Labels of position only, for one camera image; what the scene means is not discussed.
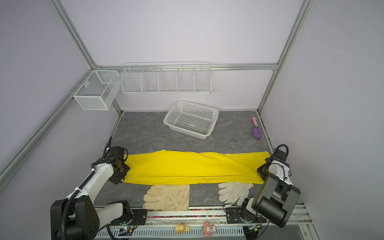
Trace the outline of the yellow trousers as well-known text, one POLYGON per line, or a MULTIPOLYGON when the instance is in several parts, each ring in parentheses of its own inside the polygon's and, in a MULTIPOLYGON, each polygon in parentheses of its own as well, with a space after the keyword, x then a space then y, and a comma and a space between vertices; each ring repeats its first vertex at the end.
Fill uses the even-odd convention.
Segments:
POLYGON ((125 183, 137 185, 195 185, 240 182, 262 184, 257 169, 268 152, 220 154, 162 150, 129 155, 125 183))

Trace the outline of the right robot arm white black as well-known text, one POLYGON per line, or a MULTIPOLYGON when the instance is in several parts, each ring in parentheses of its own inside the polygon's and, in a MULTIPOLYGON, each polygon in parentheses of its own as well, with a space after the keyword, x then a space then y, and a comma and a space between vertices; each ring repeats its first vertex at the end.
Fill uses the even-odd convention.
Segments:
POLYGON ((240 210, 244 222, 257 221, 260 216, 272 224, 284 227, 299 200, 301 191, 290 180, 290 166, 285 161, 269 157, 258 168, 264 183, 256 197, 246 199, 240 210))

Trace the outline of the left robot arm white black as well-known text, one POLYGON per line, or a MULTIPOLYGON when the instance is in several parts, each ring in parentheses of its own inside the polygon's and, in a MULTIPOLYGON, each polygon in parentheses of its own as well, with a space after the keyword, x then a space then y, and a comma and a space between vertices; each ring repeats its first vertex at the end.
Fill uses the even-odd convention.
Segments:
POLYGON ((127 200, 97 210, 94 201, 107 181, 117 185, 130 168, 125 157, 106 157, 92 163, 92 170, 75 190, 50 209, 52 240, 93 240, 111 222, 130 222, 133 213, 127 200))

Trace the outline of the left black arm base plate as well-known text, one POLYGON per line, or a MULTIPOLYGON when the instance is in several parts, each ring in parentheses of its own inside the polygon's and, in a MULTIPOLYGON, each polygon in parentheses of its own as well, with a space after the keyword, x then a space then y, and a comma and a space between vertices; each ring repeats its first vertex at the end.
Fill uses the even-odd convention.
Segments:
POLYGON ((146 224, 148 210, 133 209, 131 210, 131 218, 119 220, 118 223, 122 226, 143 226, 146 224))

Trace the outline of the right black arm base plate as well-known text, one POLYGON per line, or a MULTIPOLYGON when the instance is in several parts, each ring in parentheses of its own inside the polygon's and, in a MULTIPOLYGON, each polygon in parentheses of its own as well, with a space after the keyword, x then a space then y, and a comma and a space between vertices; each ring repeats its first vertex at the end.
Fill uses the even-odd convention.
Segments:
POLYGON ((228 224, 265 224, 268 222, 267 219, 262 217, 252 220, 246 219, 246 217, 241 214, 240 207, 228 207, 225 208, 224 211, 228 224))

